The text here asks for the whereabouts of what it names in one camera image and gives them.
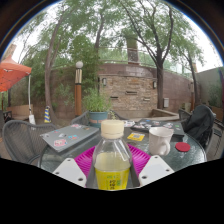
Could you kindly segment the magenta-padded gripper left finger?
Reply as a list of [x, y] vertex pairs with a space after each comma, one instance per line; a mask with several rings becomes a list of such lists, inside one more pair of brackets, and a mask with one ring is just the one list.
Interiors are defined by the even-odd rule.
[[78, 186], [86, 187], [94, 149], [95, 147], [91, 147], [75, 158], [66, 158], [53, 174]]

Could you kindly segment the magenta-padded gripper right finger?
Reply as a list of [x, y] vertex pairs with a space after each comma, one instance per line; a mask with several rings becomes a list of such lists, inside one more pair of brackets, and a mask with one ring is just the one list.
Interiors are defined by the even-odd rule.
[[143, 187], [174, 172], [159, 155], [150, 156], [132, 145], [129, 148], [132, 153], [133, 187]]

